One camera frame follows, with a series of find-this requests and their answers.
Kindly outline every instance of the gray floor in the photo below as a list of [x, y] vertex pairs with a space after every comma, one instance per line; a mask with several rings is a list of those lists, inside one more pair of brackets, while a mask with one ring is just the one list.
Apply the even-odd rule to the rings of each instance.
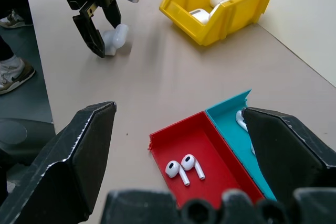
[[20, 118], [52, 122], [46, 85], [33, 27], [4, 29], [0, 35], [12, 51], [26, 59], [36, 74], [16, 90], [0, 95], [0, 118]]

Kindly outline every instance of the beige table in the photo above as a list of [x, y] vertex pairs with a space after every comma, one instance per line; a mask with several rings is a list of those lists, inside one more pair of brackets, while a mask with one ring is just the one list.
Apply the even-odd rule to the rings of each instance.
[[[336, 149], [336, 89], [258, 25], [207, 49], [158, 10], [161, 0], [118, 0], [127, 44], [100, 59], [82, 41], [66, 0], [29, 0], [57, 132], [87, 105], [116, 101], [108, 165], [96, 208], [108, 191], [167, 190], [147, 151], [149, 134], [252, 88], [249, 105], [297, 116]], [[108, 25], [95, 13], [96, 27]]]

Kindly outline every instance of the yellow storage bin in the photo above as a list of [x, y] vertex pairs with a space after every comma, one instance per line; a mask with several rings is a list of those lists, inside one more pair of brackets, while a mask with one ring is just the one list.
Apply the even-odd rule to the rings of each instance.
[[201, 8], [210, 13], [213, 9], [210, 0], [163, 0], [160, 11], [198, 44], [208, 46], [250, 23], [258, 22], [268, 2], [269, 0], [229, 0], [220, 5], [205, 25], [189, 12]]

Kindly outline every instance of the red tray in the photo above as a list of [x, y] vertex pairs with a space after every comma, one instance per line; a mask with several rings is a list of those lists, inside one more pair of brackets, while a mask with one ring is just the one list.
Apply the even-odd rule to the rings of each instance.
[[[205, 112], [155, 132], [150, 139], [149, 150], [179, 207], [192, 198], [202, 198], [219, 208], [222, 192], [232, 188], [246, 192], [254, 203], [264, 198]], [[200, 180], [194, 168], [186, 171], [187, 187], [179, 175], [169, 178], [165, 173], [169, 161], [181, 163], [186, 154], [196, 157], [205, 174]]]

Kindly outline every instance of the sneaker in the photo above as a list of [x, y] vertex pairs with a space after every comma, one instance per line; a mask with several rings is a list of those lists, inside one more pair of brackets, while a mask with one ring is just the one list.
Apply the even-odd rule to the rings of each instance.
[[23, 26], [32, 26], [25, 23], [24, 19], [21, 18], [14, 10], [7, 17], [0, 19], [0, 26], [4, 28], [18, 28]]
[[6, 94], [25, 83], [35, 74], [35, 69], [25, 60], [20, 59], [18, 67], [0, 65], [0, 94]]

